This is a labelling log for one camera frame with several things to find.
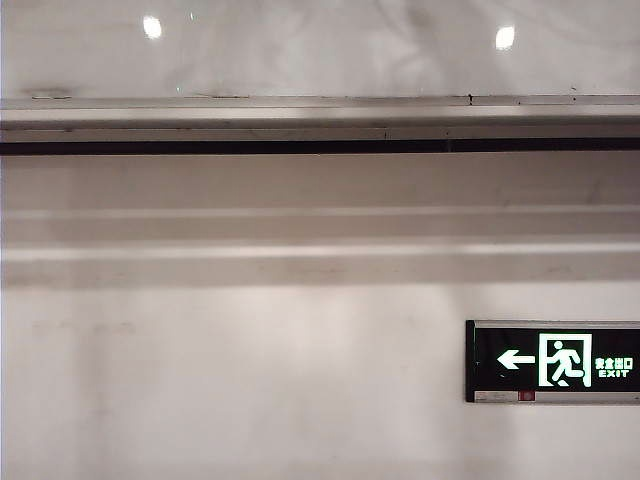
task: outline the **white arrow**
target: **white arrow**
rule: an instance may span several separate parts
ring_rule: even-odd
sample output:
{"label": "white arrow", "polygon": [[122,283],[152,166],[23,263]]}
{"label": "white arrow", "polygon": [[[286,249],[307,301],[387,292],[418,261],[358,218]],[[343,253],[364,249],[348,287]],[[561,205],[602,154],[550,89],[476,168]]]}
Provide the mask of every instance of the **white arrow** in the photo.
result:
{"label": "white arrow", "polygon": [[520,350],[507,350],[498,357],[498,361],[508,370],[518,370],[516,363],[536,363],[536,357],[533,355],[521,355],[517,357],[516,354],[519,351]]}

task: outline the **exit sign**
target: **exit sign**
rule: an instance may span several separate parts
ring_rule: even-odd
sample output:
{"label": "exit sign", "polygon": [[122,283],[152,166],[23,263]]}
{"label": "exit sign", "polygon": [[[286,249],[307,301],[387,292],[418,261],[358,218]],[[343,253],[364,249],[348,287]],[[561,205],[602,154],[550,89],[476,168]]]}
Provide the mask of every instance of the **exit sign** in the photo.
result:
{"label": "exit sign", "polygon": [[640,404],[640,323],[467,321],[469,402]]}

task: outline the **white wall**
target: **white wall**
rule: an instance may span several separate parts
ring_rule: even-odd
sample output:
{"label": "white wall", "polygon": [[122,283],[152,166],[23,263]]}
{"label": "white wall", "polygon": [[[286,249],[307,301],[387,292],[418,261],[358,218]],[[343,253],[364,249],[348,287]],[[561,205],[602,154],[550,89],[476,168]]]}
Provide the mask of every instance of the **white wall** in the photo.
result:
{"label": "white wall", "polygon": [[638,320],[638,153],[3,159],[11,480],[636,480],[464,320]]}
{"label": "white wall", "polygon": [[3,98],[640,94],[638,16],[637,0],[4,0]]}

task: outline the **white ceiling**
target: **white ceiling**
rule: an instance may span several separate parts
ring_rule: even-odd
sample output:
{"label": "white ceiling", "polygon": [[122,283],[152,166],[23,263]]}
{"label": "white ceiling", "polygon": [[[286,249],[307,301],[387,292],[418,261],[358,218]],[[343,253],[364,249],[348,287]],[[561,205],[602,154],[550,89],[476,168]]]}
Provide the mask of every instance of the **white ceiling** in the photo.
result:
{"label": "white ceiling", "polygon": [[640,94],[639,16],[637,0],[4,0],[2,93]]}

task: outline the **black stripe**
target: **black stripe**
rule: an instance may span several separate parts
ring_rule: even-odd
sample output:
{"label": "black stripe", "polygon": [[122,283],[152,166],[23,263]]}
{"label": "black stripe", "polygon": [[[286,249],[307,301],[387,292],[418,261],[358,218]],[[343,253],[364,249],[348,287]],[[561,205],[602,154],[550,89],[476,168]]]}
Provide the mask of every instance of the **black stripe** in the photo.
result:
{"label": "black stripe", "polygon": [[473,320],[467,320],[465,322],[465,399],[467,402],[475,402],[475,382],[474,382],[474,369],[475,369],[475,330],[476,322]]}
{"label": "black stripe", "polygon": [[248,155],[640,150],[640,137],[0,143],[0,155]]}

